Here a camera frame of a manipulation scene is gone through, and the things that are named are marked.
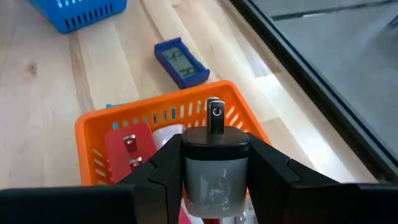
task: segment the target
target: orange plastic basket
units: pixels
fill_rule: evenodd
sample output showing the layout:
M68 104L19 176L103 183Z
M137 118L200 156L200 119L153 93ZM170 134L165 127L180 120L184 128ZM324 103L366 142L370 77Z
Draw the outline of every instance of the orange plastic basket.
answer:
M232 82L218 81L175 93L82 115L75 125L81 182L83 185L113 184L104 136L115 126L147 122L152 131L172 124L206 125L206 99L217 96L225 102L225 125L268 137Z

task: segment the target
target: wooden table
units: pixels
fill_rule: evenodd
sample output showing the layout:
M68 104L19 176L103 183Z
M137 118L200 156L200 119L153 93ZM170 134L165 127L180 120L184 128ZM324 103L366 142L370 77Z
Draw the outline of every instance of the wooden table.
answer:
M82 114L178 91L154 45L182 37L235 82L273 145L341 182L375 182L228 0L129 0L126 11L59 34L26 0L0 1L0 188L78 185Z

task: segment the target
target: digital thermometer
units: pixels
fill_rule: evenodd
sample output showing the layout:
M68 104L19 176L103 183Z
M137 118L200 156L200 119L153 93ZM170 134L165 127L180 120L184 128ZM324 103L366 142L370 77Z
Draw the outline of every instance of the digital thermometer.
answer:
M181 38L155 45L155 56L181 89L204 83L210 71L183 44Z

